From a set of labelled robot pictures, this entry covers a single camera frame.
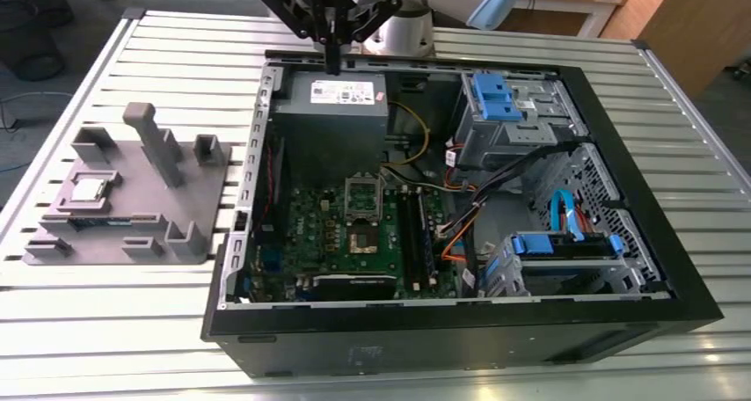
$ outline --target black cable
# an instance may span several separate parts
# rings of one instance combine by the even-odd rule
[[[478,263],[478,252],[474,248],[474,225],[467,228],[463,235],[465,244],[465,258],[466,258],[466,268],[470,270],[474,276],[474,285],[470,287],[463,280],[462,291],[467,298],[475,298],[478,296],[478,291],[481,289],[481,278],[478,276],[481,265]]]
[[[475,190],[473,195],[473,201],[478,201],[481,197],[485,195],[485,192],[489,191],[489,189],[491,189],[493,187],[498,187],[502,184],[499,183],[499,180],[502,179],[502,176],[506,172],[514,171],[518,168],[526,169],[529,164],[534,163],[539,159],[543,159],[549,155],[562,152],[571,152],[573,150],[579,148],[582,142],[583,140],[578,139],[570,142],[559,143],[554,146],[542,146],[523,157],[517,158],[503,168],[501,168],[497,172],[494,172],[493,176],[478,186],[478,189]]]

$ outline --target gray floor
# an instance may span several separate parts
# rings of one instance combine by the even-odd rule
[[[103,47],[126,7],[154,10],[209,12],[265,16],[258,0],[69,0],[77,20],[54,30],[58,46],[69,62],[66,72],[42,83],[17,80],[0,67],[0,98],[27,91],[75,92],[83,76]],[[65,109],[66,98],[27,98],[7,104],[21,119],[19,131],[10,135],[0,130],[0,171],[26,164],[35,157],[54,121]],[[725,73],[697,101],[698,108],[713,123],[728,146],[751,171],[751,81],[734,82]],[[25,168],[0,172],[0,206],[6,204]]]

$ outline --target case label sticker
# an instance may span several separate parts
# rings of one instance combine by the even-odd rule
[[[457,166],[457,152],[453,150],[446,151],[446,164],[453,168]]]
[[[465,269],[465,272],[462,272],[462,279],[465,280],[470,288],[474,288],[474,275],[470,272],[470,269]]]
[[[373,82],[317,80],[310,90],[311,104],[375,105]]]

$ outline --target wooden desk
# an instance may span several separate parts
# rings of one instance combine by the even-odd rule
[[[499,30],[597,38],[610,16],[628,0],[521,0]]]

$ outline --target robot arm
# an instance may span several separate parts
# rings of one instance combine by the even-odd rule
[[[293,33],[323,47],[327,73],[339,74],[342,47],[363,42],[402,8],[402,0],[262,0]]]
[[[365,42],[403,9],[403,0],[262,0],[293,33],[323,49],[327,73],[338,75],[342,51],[353,40]],[[494,29],[517,0],[406,0],[414,9],[430,8],[469,26]]]

